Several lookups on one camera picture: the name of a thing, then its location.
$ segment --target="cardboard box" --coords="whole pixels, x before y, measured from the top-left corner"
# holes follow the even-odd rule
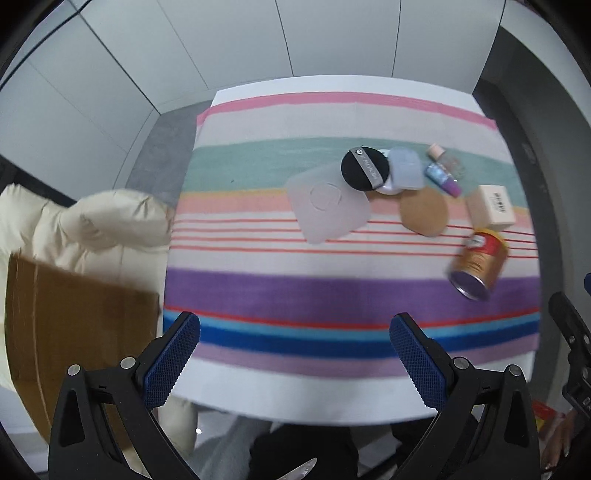
[[[110,285],[13,254],[8,264],[5,337],[17,393],[49,441],[70,365],[86,370],[138,356],[156,336],[158,294]],[[129,439],[114,407],[119,446]]]
[[[478,185],[466,198],[472,226],[501,232],[515,223],[515,212],[502,185]]]

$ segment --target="person's hand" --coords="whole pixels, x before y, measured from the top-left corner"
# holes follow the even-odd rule
[[[546,444],[546,448],[542,452],[540,458],[541,466],[544,470],[553,468],[558,465],[560,460],[560,453],[564,452],[564,456],[569,454],[570,442],[573,439],[574,418],[577,413],[571,410],[566,414],[564,420],[556,427],[556,430],[550,437]]]

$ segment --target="purple can lid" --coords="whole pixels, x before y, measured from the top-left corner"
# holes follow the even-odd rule
[[[480,278],[464,271],[454,271],[449,275],[452,285],[465,297],[471,300],[488,300],[491,293]]]

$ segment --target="blue stripe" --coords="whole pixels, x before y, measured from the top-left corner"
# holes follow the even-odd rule
[[[172,325],[177,317],[176,312],[164,311],[165,330]],[[473,333],[485,333],[493,330],[505,329],[510,326],[523,325],[524,323],[537,322],[539,313],[531,313],[520,317],[512,317],[490,322],[471,323],[466,325],[454,325],[445,327],[427,327],[423,331],[432,338],[454,337],[470,335]],[[309,327],[285,327],[269,325],[265,323],[249,323],[235,320],[219,319],[215,317],[200,316],[201,326],[208,326],[231,332],[241,332],[252,335],[264,335],[267,337],[285,337],[301,340],[328,340],[328,341],[355,341],[355,342],[384,342],[388,341],[388,328],[383,330],[342,330],[322,329]]]
[[[448,352],[482,348],[531,335],[538,332],[538,322],[528,322],[502,330],[462,336],[435,337]],[[214,345],[238,348],[253,352],[283,355],[311,356],[316,358],[387,358],[395,356],[390,342],[331,342],[325,340],[301,340],[285,337],[266,337],[242,332],[222,330],[202,325],[201,341]]]

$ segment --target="gold can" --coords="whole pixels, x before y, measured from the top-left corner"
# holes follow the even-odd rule
[[[503,237],[486,228],[475,230],[449,274],[453,286],[471,300],[488,300],[509,254]]]

